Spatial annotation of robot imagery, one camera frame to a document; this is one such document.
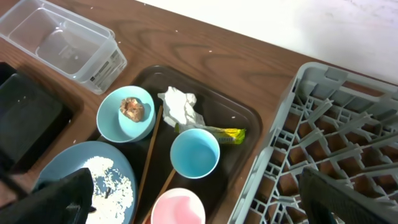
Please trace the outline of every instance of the light blue bowl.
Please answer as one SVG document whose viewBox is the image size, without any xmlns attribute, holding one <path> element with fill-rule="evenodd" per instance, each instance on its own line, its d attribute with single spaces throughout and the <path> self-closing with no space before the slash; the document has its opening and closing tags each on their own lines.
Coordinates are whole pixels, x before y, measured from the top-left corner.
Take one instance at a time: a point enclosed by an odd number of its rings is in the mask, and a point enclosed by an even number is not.
<svg viewBox="0 0 398 224">
<path fill-rule="evenodd" d="M 130 223 L 137 207 L 138 188 L 136 178 L 126 157 L 118 149 L 104 142 L 88 141 L 64 150 L 44 167 L 36 182 L 35 188 L 44 181 L 59 180 L 75 172 L 80 169 L 88 159 L 95 156 L 111 159 L 113 161 L 112 169 L 118 169 L 120 174 L 130 180 L 134 200 L 132 201 L 132 205 L 124 211 L 123 224 Z M 114 180 L 119 178 L 117 172 L 114 172 L 114 170 L 110 172 Z M 107 189 L 105 189 L 105 186 L 99 180 L 100 179 L 97 179 L 97 186 L 99 186 L 102 192 L 106 191 Z"/>
<path fill-rule="evenodd" d="M 120 104 L 127 97 L 137 98 L 145 109 L 144 118 L 133 122 L 120 112 Z M 97 112 L 97 128 L 109 141 L 122 143 L 139 141 L 155 126 L 155 106 L 150 94 L 138 86 L 125 86 L 110 93 Z"/>
<path fill-rule="evenodd" d="M 180 175 L 199 179 L 216 167 L 220 159 L 220 145 L 208 131 L 189 129 L 175 138 L 170 158 L 175 171 Z"/>
</svg>

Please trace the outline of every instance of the light blue cup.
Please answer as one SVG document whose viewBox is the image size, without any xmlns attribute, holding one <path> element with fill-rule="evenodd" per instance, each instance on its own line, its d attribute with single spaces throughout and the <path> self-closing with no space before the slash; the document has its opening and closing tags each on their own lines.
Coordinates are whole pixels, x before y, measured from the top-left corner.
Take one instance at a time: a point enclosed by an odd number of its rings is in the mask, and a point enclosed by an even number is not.
<svg viewBox="0 0 398 224">
<path fill-rule="evenodd" d="M 189 129 L 179 134 L 170 150 L 172 165 L 180 175 L 189 179 L 207 176 L 220 159 L 216 138 L 202 129 Z"/>
</svg>

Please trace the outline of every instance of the wooden chopstick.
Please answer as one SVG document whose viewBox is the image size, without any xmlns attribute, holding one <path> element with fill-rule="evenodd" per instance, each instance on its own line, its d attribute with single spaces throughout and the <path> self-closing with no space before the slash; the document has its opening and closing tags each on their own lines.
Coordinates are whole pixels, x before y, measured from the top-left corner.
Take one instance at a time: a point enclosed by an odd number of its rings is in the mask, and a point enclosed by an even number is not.
<svg viewBox="0 0 398 224">
<path fill-rule="evenodd" d="M 170 172 L 169 177 L 167 178 L 166 182 L 164 183 L 164 185 L 162 187 L 162 190 L 160 190 L 159 194 L 157 195 L 156 200 L 167 190 L 167 187 L 169 187 L 169 184 L 170 184 L 170 182 L 172 181 L 172 179 L 174 177 L 174 174 L 175 174 L 175 169 L 173 169 Z M 151 206 L 151 208 L 148 211 L 147 215 L 145 216 L 145 219 L 142 222 L 142 224 L 146 224 L 147 223 L 147 220 L 150 217 L 150 214 L 152 213 L 152 209 L 154 208 L 154 205 Z"/>
<path fill-rule="evenodd" d="M 157 135 L 157 130 L 159 128 L 160 120 L 162 119 L 162 113 L 163 113 L 163 106 L 161 105 L 159 107 L 159 111 L 157 112 L 157 117 L 156 117 L 156 123 L 154 127 L 154 132 L 152 134 L 152 137 L 150 139 L 149 143 L 149 149 L 147 153 L 147 158 L 145 160 L 145 166 L 144 166 L 144 171 L 142 172 L 142 177 L 141 177 L 141 183 L 139 184 L 139 191 L 138 191 L 138 201 L 137 201 L 137 208 L 139 206 L 139 201 L 141 199 L 142 191 L 144 190 L 144 184 L 145 184 L 145 179 L 147 177 L 148 173 L 148 168 L 149 168 L 149 162 L 150 162 L 150 157 L 152 156 L 152 151 L 154 149 L 155 145 L 155 140 L 156 140 L 156 135 Z M 132 222 L 134 223 L 134 220 L 136 219 L 136 216 L 134 214 L 134 217 L 132 218 Z"/>
</svg>

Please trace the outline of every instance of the wooden table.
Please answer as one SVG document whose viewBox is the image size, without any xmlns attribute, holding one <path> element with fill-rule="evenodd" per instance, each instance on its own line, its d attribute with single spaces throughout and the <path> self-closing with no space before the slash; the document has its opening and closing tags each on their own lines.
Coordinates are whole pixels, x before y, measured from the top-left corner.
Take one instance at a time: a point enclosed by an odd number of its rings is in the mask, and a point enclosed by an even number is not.
<svg viewBox="0 0 398 224">
<path fill-rule="evenodd" d="M 2 0 L 0 15 L 17 0 Z M 112 29 L 128 64 L 111 88 L 100 96 L 84 89 L 0 39 L 0 61 L 30 75 L 62 98 L 75 115 L 62 134 L 26 174 L 16 176 L 30 189 L 39 172 L 58 153 L 86 141 L 96 129 L 96 112 L 107 94 L 130 84 L 150 65 L 169 65 L 254 108 L 268 132 L 283 90 L 299 67 L 316 61 L 228 30 L 133 0 L 51 0 Z M 226 223 L 242 190 L 262 138 L 229 186 L 213 223 Z M 12 197 L 0 189 L 0 202 Z"/>
</svg>

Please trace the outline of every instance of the black tray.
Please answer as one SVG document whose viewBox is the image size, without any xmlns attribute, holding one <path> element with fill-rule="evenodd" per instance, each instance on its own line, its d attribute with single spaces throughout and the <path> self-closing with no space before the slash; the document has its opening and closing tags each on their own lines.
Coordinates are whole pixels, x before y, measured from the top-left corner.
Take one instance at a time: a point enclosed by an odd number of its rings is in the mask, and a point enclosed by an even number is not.
<svg viewBox="0 0 398 224">
<path fill-rule="evenodd" d="M 205 206 L 206 219 L 218 208 L 224 197 L 227 186 L 232 184 L 238 172 L 254 149 L 262 129 L 260 116 L 246 105 L 228 98 L 222 93 L 209 89 L 204 84 L 165 66 L 151 66 L 144 69 L 132 85 L 146 89 L 155 103 L 155 111 L 163 101 L 157 97 L 173 86 L 185 93 L 194 93 L 197 103 L 194 107 L 197 113 L 203 115 L 208 126 L 219 128 L 246 129 L 246 138 L 240 145 L 221 145 L 220 161 L 214 171 L 208 176 L 191 180 L 175 174 L 168 189 L 185 187 L 196 193 Z M 134 223 L 142 223 L 154 204 L 161 188 L 173 167 L 170 161 L 170 148 L 177 137 L 174 129 L 161 121 L 157 132 L 150 165 L 144 183 L 141 200 L 136 212 Z M 149 148 L 150 133 L 145 139 L 129 144 L 110 144 L 116 146 L 127 157 L 136 175 L 138 184 L 141 181 L 146 154 Z"/>
</svg>

